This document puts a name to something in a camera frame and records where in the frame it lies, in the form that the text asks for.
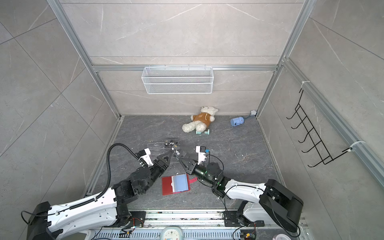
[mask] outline black wire hook rack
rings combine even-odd
[[[320,163],[323,163],[324,165],[327,165],[328,163],[334,161],[334,160],[337,159],[338,157],[341,157],[342,155],[348,153],[348,152],[349,152],[348,150],[351,150],[351,149],[352,149],[351,147],[349,147],[349,148],[343,150],[342,153],[341,153],[339,156],[337,156],[337,157],[332,157],[332,156],[331,156],[331,154],[329,153],[329,151],[328,151],[328,149],[327,149],[327,146],[325,146],[325,144],[324,144],[323,140],[321,139],[320,135],[318,134],[316,128],[314,127],[314,125],[312,124],[312,122],[311,122],[311,120],[309,119],[308,115],[305,113],[304,109],[303,109],[303,108],[301,107],[301,105],[300,105],[300,100],[301,100],[301,97],[303,96],[303,89],[302,89],[302,88],[300,89],[299,93],[301,93],[301,95],[300,95],[300,98],[299,98],[299,102],[297,103],[297,105],[296,105],[296,107],[295,107],[295,113],[294,113],[290,118],[287,118],[287,119],[292,119],[292,118],[297,114],[297,116],[300,118],[301,122],[299,123],[299,125],[297,125],[297,127],[291,127],[291,128],[292,128],[292,129],[296,129],[296,128],[298,128],[301,124],[303,124],[305,130],[307,131],[307,134],[305,135],[304,140],[303,140],[303,141],[299,141],[299,140],[298,140],[298,142],[299,142],[299,143],[303,143],[303,142],[305,142],[305,140],[306,140],[307,137],[309,136],[310,139],[311,139],[311,141],[312,141],[312,143],[313,143],[313,147],[311,147],[308,151],[305,151],[305,152],[302,151],[302,152],[303,152],[303,153],[306,153],[306,152],[311,151],[313,148],[315,148],[316,151],[317,151],[317,153],[318,153],[319,156],[320,156],[320,159],[321,159],[320,162],[318,162],[318,163],[315,164],[314,166],[309,166],[309,165],[308,165],[308,167],[316,167],[316,166],[319,165]],[[304,118],[301,118],[301,116],[300,116],[299,113],[297,112],[299,109],[301,109],[301,110],[303,111],[303,113],[304,113],[304,115],[305,115]],[[311,124],[311,127],[307,127],[307,126],[305,126],[305,124],[304,124],[304,120],[305,120],[305,119],[308,119],[309,123]],[[313,141],[313,138],[312,138],[312,136],[310,135],[310,132],[311,132],[311,131],[315,131],[315,133],[317,134],[317,136],[318,136],[318,138],[320,139],[320,141],[318,141],[317,143],[315,143],[315,142]],[[324,148],[325,148],[325,150],[327,151],[327,154],[328,154],[328,156],[327,156],[326,158],[324,158],[324,159],[323,159],[323,157],[321,156],[319,150],[317,149],[317,145],[320,144],[320,143],[324,146]]]

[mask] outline blue cylinder toy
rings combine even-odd
[[[231,119],[231,125],[232,127],[243,124],[244,123],[244,118],[243,117],[237,117],[237,118],[232,118]]]

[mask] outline cable tie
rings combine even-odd
[[[355,144],[358,144],[358,143],[366,143],[365,141],[356,141],[354,143],[352,143],[350,146],[349,146],[349,149],[347,150],[347,152],[351,152],[352,151],[352,148]]]
[[[310,81],[302,81],[302,82],[301,82],[301,87],[300,87],[300,88],[303,88],[303,84],[304,84],[304,83],[308,83],[308,82],[310,82]]]

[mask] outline wall hook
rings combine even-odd
[[[299,125],[297,125],[297,127],[291,127],[291,128],[292,128],[292,129],[297,129],[301,124],[303,124],[305,130],[307,131],[307,134],[305,135],[304,140],[303,140],[302,142],[298,140],[298,142],[299,142],[299,143],[303,143],[303,142],[305,142],[305,140],[306,140],[307,137],[309,136],[310,139],[311,139],[311,142],[312,142],[312,144],[313,144],[313,147],[311,147],[308,151],[303,151],[303,150],[302,150],[302,152],[303,152],[303,153],[306,153],[306,152],[309,152],[309,151],[311,151],[312,149],[315,148],[316,151],[317,151],[317,154],[319,154],[319,156],[320,156],[320,159],[321,159],[320,162],[318,162],[317,164],[315,164],[315,165],[313,165],[313,166],[309,166],[309,165],[308,165],[308,167],[316,167],[316,166],[319,165],[320,163],[323,163],[324,165],[326,165],[326,164],[328,164],[328,163],[334,161],[336,158],[338,158],[338,157],[340,157],[340,156],[346,154],[347,152],[350,152],[350,151],[352,150],[353,145],[355,145],[355,144],[357,144],[357,143],[363,143],[363,142],[364,142],[364,141],[354,142],[349,148],[343,150],[342,153],[341,153],[339,156],[337,156],[337,157],[332,157],[331,154],[329,153],[327,147],[325,146],[324,142],[322,141],[320,135],[318,134],[316,128],[314,127],[314,125],[312,124],[312,122],[311,122],[311,120],[309,119],[308,115],[305,113],[304,109],[303,109],[303,108],[301,107],[301,105],[300,105],[300,100],[301,100],[301,97],[303,96],[303,89],[302,89],[302,88],[300,89],[299,93],[301,93],[301,94],[300,94],[299,102],[297,103],[297,105],[296,105],[296,107],[295,107],[295,112],[294,112],[294,114],[293,114],[290,118],[287,118],[287,119],[292,119],[292,118],[297,114],[297,116],[300,118],[301,121],[300,121]],[[299,115],[299,113],[298,113],[298,110],[299,110],[299,109],[301,109],[301,110],[303,111],[303,113],[304,113],[304,115],[305,115],[304,118],[302,118],[302,117]],[[305,125],[305,123],[304,123],[304,120],[305,120],[305,119],[307,119],[307,120],[309,121],[311,127],[307,127],[307,126]],[[316,135],[317,135],[317,137],[320,139],[320,141],[318,141],[317,143],[314,142],[314,140],[313,140],[313,138],[312,138],[312,136],[311,136],[311,134],[310,134],[311,131],[314,131],[314,132],[316,133]],[[327,151],[327,154],[328,154],[328,156],[327,156],[326,158],[324,158],[324,159],[323,159],[323,157],[321,156],[319,150],[317,149],[317,145],[318,145],[319,143],[322,143],[322,145],[324,146],[324,148],[325,148],[325,150]]]

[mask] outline teddy bear head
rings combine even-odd
[[[217,108],[214,108],[214,107],[211,107],[211,106],[204,106],[204,107],[201,108],[201,112],[202,113],[208,113],[211,116],[214,116],[217,111],[218,111]]]

